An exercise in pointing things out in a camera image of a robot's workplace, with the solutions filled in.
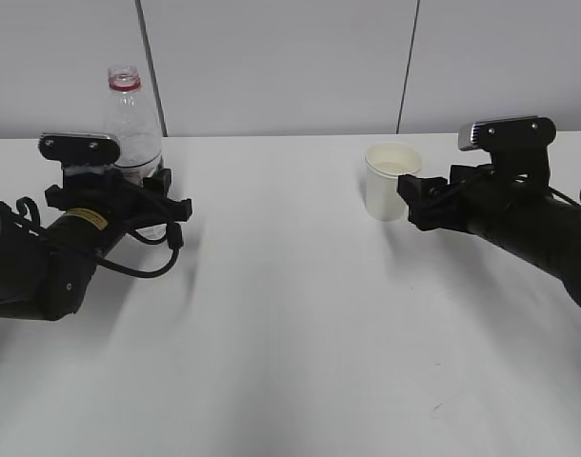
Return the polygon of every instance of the white paper cup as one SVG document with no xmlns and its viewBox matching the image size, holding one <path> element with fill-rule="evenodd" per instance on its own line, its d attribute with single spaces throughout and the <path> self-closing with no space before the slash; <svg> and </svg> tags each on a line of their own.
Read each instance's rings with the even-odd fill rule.
<svg viewBox="0 0 581 457">
<path fill-rule="evenodd" d="M 373 146 L 365 155 L 367 188 L 365 205 L 371 216 L 380 221 L 393 221 L 405 213 L 407 205 L 398 194 L 398 177 L 413 174 L 422 168 L 417 151 L 403 143 Z"/>
</svg>

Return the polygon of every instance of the clear plastic bottle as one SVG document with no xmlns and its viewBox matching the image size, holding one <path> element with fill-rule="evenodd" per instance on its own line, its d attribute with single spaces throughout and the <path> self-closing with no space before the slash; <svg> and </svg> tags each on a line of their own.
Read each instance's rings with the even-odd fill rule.
<svg viewBox="0 0 581 457">
<path fill-rule="evenodd" d="M 104 130 L 121 145 L 115 166 L 128 181 L 142 185 L 161 166 L 161 128 L 152 105 L 141 91 L 136 67 L 109 68 L 110 97 Z"/>
</svg>

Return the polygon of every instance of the sticker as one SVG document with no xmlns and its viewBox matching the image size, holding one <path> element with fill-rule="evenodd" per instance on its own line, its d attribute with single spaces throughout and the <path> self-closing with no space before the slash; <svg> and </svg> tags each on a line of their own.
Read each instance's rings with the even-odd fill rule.
<svg viewBox="0 0 581 457">
<path fill-rule="evenodd" d="M 65 216 L 80 217 L 88 221 L 90 224 L 94 225 L 99 230 L 104 230 L 109 222 L 98 214 L 96 211 L 92 211 L 87 208 L 72 208 L 66 211 Z"/>
</svg>

